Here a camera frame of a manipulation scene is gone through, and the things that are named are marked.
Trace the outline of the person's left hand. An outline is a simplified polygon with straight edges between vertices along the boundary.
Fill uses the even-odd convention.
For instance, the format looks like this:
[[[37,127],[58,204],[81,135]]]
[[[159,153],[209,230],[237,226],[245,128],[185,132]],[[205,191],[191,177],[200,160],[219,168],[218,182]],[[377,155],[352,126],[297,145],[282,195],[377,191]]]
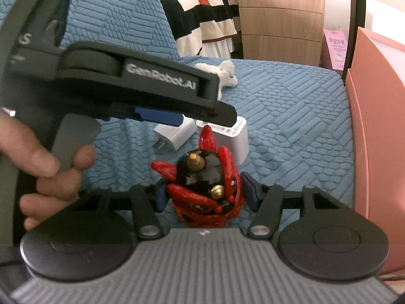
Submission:
[[[27,231],[79,198],[83,173],[97,160],[94,145],[85,145],[77,151],[72,167],[62,170],[59,160],[42,147],[34,132],[4,108],[1,109],[1,154],[37,178],[36,191],[19,200]]]

